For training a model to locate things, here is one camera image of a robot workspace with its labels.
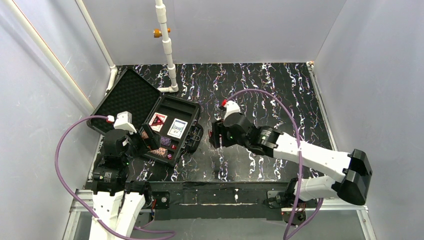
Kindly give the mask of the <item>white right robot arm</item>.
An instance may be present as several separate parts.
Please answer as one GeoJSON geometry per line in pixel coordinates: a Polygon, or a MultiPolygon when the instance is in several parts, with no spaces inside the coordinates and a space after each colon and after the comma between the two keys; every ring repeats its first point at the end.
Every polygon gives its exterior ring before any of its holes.
{"type": "Polygon", "coordinates": [[[286,198],[298,197],[306,202],[338,197],[357,206],[366,203],[373,170],[362,150],[354,149],[348,153],[297,141],[273,127],[257,127],[241,113],[213,122],[208,135],[209,142],[216,149],[239,145],[255,155],[291,161],[324,174],[294,180],[286,191],[286,198]]]}

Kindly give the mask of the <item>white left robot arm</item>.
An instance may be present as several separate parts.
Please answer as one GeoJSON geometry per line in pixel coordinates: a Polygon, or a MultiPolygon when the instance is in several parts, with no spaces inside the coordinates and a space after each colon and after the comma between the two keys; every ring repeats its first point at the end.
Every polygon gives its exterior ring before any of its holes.
{"type": "Polygon", "coordinates": [[[160,147],[161,137],[147,124],[137,131],[123,123],[103,138],[101,163],[92,174],[92,217],[89,239],[116,240],[130,237],[136,219],[151,191],[149,183],[129,180],[129,163],[160,147]]]}

